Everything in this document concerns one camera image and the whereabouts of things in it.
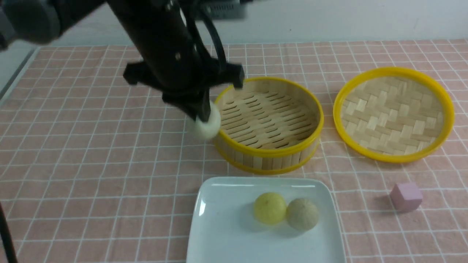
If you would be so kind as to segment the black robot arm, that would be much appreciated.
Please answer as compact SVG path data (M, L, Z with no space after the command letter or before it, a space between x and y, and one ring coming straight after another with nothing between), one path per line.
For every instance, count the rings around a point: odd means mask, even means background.
M165 103L195 121L214 121L210 89L241 89L244 69L227 61L212 9L220 0L2 0L1 50L15 41L48 45L130 40L142 61L123 77L162 93Z

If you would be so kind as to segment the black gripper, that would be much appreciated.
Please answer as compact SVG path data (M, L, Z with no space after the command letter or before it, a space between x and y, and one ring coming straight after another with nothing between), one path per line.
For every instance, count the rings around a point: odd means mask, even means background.
M144 84L165 95L174 96L172 105L192 120L208 122L211 115L209 95L195 95L221 84L235 88L244 85L244 68L224 63L207 51L142 52L143 60L128 63L123 77L129 85Z

